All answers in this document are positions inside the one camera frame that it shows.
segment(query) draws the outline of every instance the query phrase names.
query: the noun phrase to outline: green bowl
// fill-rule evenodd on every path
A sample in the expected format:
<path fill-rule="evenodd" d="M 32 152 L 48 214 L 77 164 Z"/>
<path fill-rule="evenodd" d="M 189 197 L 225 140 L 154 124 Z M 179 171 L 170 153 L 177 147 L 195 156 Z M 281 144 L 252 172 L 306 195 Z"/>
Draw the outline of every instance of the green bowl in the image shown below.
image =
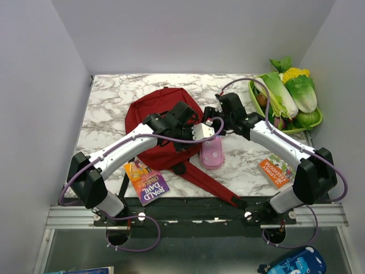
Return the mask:
<path fill-rule="evenodd" d="M 249 81 L 249 95 L 250 95 L 251 101 L 253 103 L 253 106 L 254 106 L 256 112 L 265 117 L 265 113 L 263 113 L 260 105 L 258 104 L 258 102 L 256 100 L 255 95 L 253 94 L 253 90 L 252 90 L 253 86 L 254 86 L 254 83 L 252 81 Z M 311 127 L 315 127 L 315 126 L 319 125 L 323 119 L 323 115 L 318 107 L 315 109 L 315 112 L 317 112 L 317 114 L 319 115 L 319 120 L 318 120 L 318 122 L 312 124 Z M 304 130 L 306 130 L 306 129 L 304 127 L 302 127 L 302 128 L 296 128 L 293 130 L 282 130 L 282 132 L 284 132 L 286 134 L 295 134 L 295 133 L 302 132 Z"/>

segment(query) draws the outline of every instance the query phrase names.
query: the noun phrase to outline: marble tabletop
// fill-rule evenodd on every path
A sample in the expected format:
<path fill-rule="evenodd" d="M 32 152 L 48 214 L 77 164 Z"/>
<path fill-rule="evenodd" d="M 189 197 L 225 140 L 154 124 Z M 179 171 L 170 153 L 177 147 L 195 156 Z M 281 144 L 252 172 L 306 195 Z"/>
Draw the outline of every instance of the marble tabletop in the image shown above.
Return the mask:
<path fill-rule="evenodd" d="M 83 125 L 78 140 L 77 151 L 85 155 L 98 151 L 125 135 L 124 118 L 129 105 L 155 90 L 163 87 L 182 87 L 204 108 L 215 106 L 214 95 L 231 80 L 242 78 L 243 74 L 139 74 L 139 75 L 97 75 L 91 89 Z M 248 94 L 247 81 L 237 82 L 226 92 L 239 94 L 247 113 L 254 111 Z M 292 135 L 294 139 L 308 144 L 304 133 Z M 222 138 L 225 155 L 224 165 L 217 170 L 205 169 L 197 155 L 191 162 L 208 175 L 222 183 L 239 196 L 274 195 L 277 190 L 257 168 L 257 164 L 270 155 L 270 151 L 259 144 L 231 134 Z M 169 172 L 162 171 L 169 185 L 169 197 L 212 196 L 194 184 Z M 106 181 L 107 188 L 118 193 L 124 176 L 121 167 Z M 75 197 L 71 189 L 65 195 Z M 129 184 L 126 197 L 135 197 L 136 192 Z"/>

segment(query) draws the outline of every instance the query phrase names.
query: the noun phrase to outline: yellow vegetable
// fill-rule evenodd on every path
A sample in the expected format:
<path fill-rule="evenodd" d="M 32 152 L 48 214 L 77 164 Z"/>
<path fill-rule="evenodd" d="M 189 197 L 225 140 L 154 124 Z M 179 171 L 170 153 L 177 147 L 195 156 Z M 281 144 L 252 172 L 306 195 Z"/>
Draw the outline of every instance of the yellow vegetable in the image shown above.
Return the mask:
<path fill-rule="evenodd" d="M 299 75 L 305 75 L 305 76 L 309 77 L 309 70 L 301 70 L 297 67 L 291 67 L 290 69 L 285 71 L 282 82 L 283 82 L 283 84 L 285 84 L 291 78 L 296 78 Z"/>

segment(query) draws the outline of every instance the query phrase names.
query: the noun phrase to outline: red strap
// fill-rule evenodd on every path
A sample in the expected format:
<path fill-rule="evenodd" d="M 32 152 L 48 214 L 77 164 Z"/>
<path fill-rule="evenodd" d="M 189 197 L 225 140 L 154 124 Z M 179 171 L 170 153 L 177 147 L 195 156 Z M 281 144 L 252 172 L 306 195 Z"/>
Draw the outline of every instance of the red strap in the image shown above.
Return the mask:
<path fill-rule="evenodd" d="M 186 167 L 186 172 L 184 174 L 179 174 L 180 177 L 195 184 L 196 186 L 202 188 L 203 190 L 208 191 L 215 197 L 218 197 L 235 207 L 238 206 L 235 202 L 232 201 L 232 198 L 240 199 L 239 196 L 234 194 L 231 190 L 223 186 L 218 181 L 214 180 L 208 174 L 201 171 L 199 168 L 194 166 L 188 160 L 184 161 L 183 164 Z"/>

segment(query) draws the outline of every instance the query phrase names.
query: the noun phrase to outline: gray floor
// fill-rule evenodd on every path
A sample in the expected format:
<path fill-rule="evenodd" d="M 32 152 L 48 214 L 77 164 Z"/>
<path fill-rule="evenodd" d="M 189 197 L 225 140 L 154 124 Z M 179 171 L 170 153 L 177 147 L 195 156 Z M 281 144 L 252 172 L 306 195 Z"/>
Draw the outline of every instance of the gray floor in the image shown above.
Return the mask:
<path fill-rule="evenodd" d="M 286 244 L 308 240 L 313 229 L 292 228 Z M 125 244 L 142 248 L 152 239 L 131 239 Z M 312 245 L 323 256 L 327 273 L 351 273 L 336 228 L 321 228 Z M 268 263 L 285 250 L 267 246 L 262 239 L 218 237 L 161 240 L 147 253 L 129 253 L 107 248 L 102 230 L 56 231 L 46 272 L 114 266 L 116 274 L 257 273 L 259 264 Z"/>

